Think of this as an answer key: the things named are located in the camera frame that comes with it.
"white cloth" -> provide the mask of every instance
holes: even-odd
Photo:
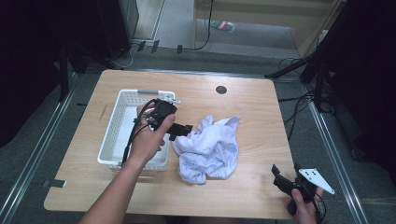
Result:
[[[232,117],[213,123],[209,115],[197,130],[172,142],[179,155],[178,173],[184,181],[204,184],[206,175],[227,179],[233,173],[238,159],[235,139],[238,122],[239,117]]]

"wooden desk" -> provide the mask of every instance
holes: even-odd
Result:
[[[316,47],[323,30],[328,30],[342,9],[342,0],[216,0],[212,20],[246,22],[290,28],[301,57]],[[195,48],[196,20],[208,20],[210,0],[194,0],[192,47]]]
[[[217,86],[227,88],[216,93]],[[114,173],[96,157],[121,89],[173,91],[177,123],[194,128],[207,115],[215,120],[240,116],[236,138],[238,164],[228,180],[208,180],[202,186],[183,182],[178,157],[170,148],[167,170],[141,177],[128,213],[202,217],[290,218],[283,202],[288,195],[273,185],[275,163],[293,178],[293,163],[274,84],[271,80],[106,70],[101,75],[56,179],[48,210],[87,211]]]

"human hand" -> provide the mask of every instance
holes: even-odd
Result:
[[[296,224],[316,224],[317,223],[317,210],[312,203],[305,203],[303,195],[298,189],[291,191],[292,198],[285,201],[285,205],[289,206],[291,200],[294,200],[297,205],[297,211],[294,217]],[[317,188],[317,194],[314,197],[314,203],[319,207],[320,197],[323,195],[323,189]]]
[[[151,109],[155,106],[155,104],[150,104],[148,109]],[[137,114],[140,114],[140,111],[143,109],[143,105],[137,108]],[[131,147],[131,155],[127,162],[131,162],[134,164],[139,164],[141,168],[146,165],[146,163],[151,160],[157,151],[161,150],[161,146],[165,144],[163,141],[163,136],[169,130],[169,128],[174,123],[176,117],[174,114],[167,116],[164,120],[160,128],[157,131],[152,131],[147,123],[146,117],[142,116],[140,119],[141,122],[136,127],[134,141],[132,142]]]

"forearm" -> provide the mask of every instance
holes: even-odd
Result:
[[[125,162],[80,223],[121,223],[143,166],[142,161]]]

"black tripod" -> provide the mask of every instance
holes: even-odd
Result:
[[[317,75],[314,104],[317,107],[318,112],[321,113],[322,109],[320,107],[320,99],[324,78],[329,74],[329,62],[332,57],[330,51],[337,45],[337,36],[339,36],[339,33],[344,29],[343,21],[347,20],[350,10],[352,10],[355,2],[357,1],[350,0],[346,2],[343,10],[329,29],[329,32],[310,55],[280,71],[264,76],[268,78],[279,78],[301,66],[306,65],[304,71],[301,73],[300,80],[303,83],[309,83],[312,78]]]

